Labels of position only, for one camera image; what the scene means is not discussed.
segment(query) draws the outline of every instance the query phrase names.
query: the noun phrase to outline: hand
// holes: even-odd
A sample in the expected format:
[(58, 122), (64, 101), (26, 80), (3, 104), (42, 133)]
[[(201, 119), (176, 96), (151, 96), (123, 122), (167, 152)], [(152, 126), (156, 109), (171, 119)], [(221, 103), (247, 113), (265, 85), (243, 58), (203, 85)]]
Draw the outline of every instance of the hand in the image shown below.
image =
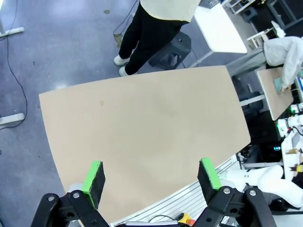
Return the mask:
[(289, 85), (287, 88), (282, 87), (281, 91), (280, 91), (280, 94), (282, 94), (286, 89), (289, 90), (290, 88), (291, 88), (291, 85)]

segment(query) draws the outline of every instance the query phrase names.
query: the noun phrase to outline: black pants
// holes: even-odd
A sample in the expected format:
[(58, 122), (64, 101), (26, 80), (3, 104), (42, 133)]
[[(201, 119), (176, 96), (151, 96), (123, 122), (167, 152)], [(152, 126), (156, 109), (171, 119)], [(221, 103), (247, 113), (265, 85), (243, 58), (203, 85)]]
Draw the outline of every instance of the black pants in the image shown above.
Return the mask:
[(156, 52), (168, 44), (180, 31), (183, 21), (160, 20), (150, 16), (139, 4), (134, 19), (128, 27), (119, 55), (129, 58), (125, 67), (128, 75), (136, 73)]

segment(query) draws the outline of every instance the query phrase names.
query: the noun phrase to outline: screw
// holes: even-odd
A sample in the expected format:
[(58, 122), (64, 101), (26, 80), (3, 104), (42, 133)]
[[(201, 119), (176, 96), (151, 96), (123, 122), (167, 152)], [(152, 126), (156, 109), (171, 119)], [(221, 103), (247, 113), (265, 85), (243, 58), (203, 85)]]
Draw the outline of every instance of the screw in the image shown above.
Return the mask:
[(250, 195), (251, 196), (255, 196), (256, 195), (256, 192), (254, 190), (250, 191)]
[(76, 199), (76, 198), (78, 198), (80, 195), (79, 195), (79, 193), (76, 192), (76, 193), (74, 193), (72, 196)]
[(229, 190), (229, 188), (224, 188), (223, 192), (224, 192), (225, 194), (229, 194), (229, 193), (231, 193), (231, 190)]
[(50, 196), (50, 197), (48, 197), (48, 201), (53, 201), (55, 199), (55, 197), (53, 197), (53, 196)]

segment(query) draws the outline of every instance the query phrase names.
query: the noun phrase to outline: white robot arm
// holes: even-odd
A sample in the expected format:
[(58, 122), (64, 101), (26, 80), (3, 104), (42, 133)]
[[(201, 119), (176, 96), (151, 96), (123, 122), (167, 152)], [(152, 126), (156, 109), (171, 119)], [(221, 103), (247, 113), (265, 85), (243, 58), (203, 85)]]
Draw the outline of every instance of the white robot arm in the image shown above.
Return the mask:
[(303, 125), (303, 114), (285, 119), (279, 119), (277, 127), (281, 137), (288, 135), (289, 129), (296, 127), (297, 129)]
[(251, 186), (257, 186), (261, 191), (273, 193), (285, 199), (294, 207), (303, 206), (303, 189), (295, 183), (281, 179), (283, 168), (281, 166), (270, 166), (260, 169), (229, 170), (225, 176), (226, 180), (245, 182)]
[(297, 114), (303, 111), (303, 103), (299, 103), (299, 104), (294, 104), (290, 106), (291, 111), (293, 112), (293, 114)]

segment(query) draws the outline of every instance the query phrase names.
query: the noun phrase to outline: wire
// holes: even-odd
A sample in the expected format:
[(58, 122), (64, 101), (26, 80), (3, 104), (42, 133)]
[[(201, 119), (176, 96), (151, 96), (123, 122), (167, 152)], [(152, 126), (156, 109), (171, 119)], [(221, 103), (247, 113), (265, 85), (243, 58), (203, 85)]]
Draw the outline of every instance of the wire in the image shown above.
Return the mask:
[(170, 217), (170, 216), (160, 214), (160, 215), (156, 215), (156, 216), (154, 216), (154, 217), (153, 217), (153, 218), (151, 218), (151, 219), (150, 219), (148, 222), (151, 222), (151, 220), (153, 220), (154, 218), (157, 218), (157, 217), (166, 217), (166, 218), (169, 218), (169, 219), (171, 219), (171, 220), (175, 221), (175, 219), (173, 219), (173, 218), (172, 218), (172, 217)]
[(16, 16), (17, 16), (17, 10), (18, 10), (18, 0), (16, 0), (15, 16), (14, 16), (13, 22), (11, 23), (10, 30), (9, 30), (7, 36), (10, 34), (11, 30), (13, 29), (13, 26), (14, 26), (14, 23), (15, 23), (15, 20), (16, 20)]
[(122, 33), (124, 32), (124, 30), (127, 28), (129, 19), (132, 18), (132, 17), (133, 17), (132, 15), (130, 15), (130, 16), (128, 17), (127, 23), (125, 24), (125, 26), (124, 26), (124, 28), (123, 28), (123, 30), (122, 30), (122, 32), (121, 32), (120, 34), (122, 34)]
[(273, 215), (295, 215), (295, 214), (303, 214), (303, 211), (271, 211)]
[[(297, 129), (297, 127), (295, 127), (295, 126), (293, 126), (293, 128)], [(299, 133), (301, 136), (303, 136), (303, 134), (300, 133), (300, 131), (299, 131), (298, 129), (297, 129), (297, 131), (298, 131), (298, 133)]]
[[(18, 0), (16, 0), (16, 3), (17, 3), (17, 5), (16, 5), (15, 19), (16, 19), (17, 9), (18, 9)], [(11, 74), (14, 76), (16, 82), (21, 87), (21, 90), (22, 90), (22, 93), (23, 93), (23, 96), (24, 96), (24, 99), (25, 99), (26, 110), (25, 110), (24, 119), (21, 122), (19, 122), (18, 124), (14, 125), (14, 126), (7, 126), (7, 127), (4, 127), (4, 128), (1, 128), (0, 130), (16, 128), (17, 126), (19, 126), (20, 124), (22, 124), (25, 121), (26, 117), (27, 117), (27, 96), (25, 95), (24, 89), (23, 89), (22, 85), (20, 84), (20, 82), (18, 81), (18, 79), (16, 78), (16, 75), (14, 74), (14, 72), (13, 72), (11, 66), (10, 66), (10, 63), (9, 63), (9, 35), (6, 36), (6, 40), (7, 40), (7, 62), (8, 62), (9, 70), (10, 70)]]
[(198, 65), (199, 65), (199, 63), (198, 63), (198, 57), (197, 57), (196, 53), (194, 52), (193, 48), (191, 48), (191, 51), (193, 52), (193, 54), (194, 54), (194, 56), (196, 58), (196, 62), (197, 62), (196, 67), (198, 67)]
[(122, 30), (122, 32), (121, 33), (118, 33), (118, 34), (115, 34), (115, 31), (126, 21), (126, 19), (128, 18), (128, 16), (131, 14), (131, 12), (132, 12), (132, 10), (133, 10), (133, 8), (134, 8), (134, 6), (135, 6), (135, 4), (138, 2), (138, 0), (136, 0), (136, 2), (133, 4), (133, 6), (132, 6), (132, 8), (131, 8), (131, 10), (128, 12), (128, 14), (127, 14), (127, 16), (124, 18), (124, 20), (122, 21), (122, 23), (121, 24), (119, 24), (118, 25), (118, 27), (116, 27), (115, 28), (115, 30), (113, 31), (113, 35), (120, 35), (120, 34), (122, 34), (122, 32), (125, 30), (125, 28), (126, 28), (126, 26), (127, 26), (127, 24), (125, 25), (125, 27), (123, 28), (123, 30)]

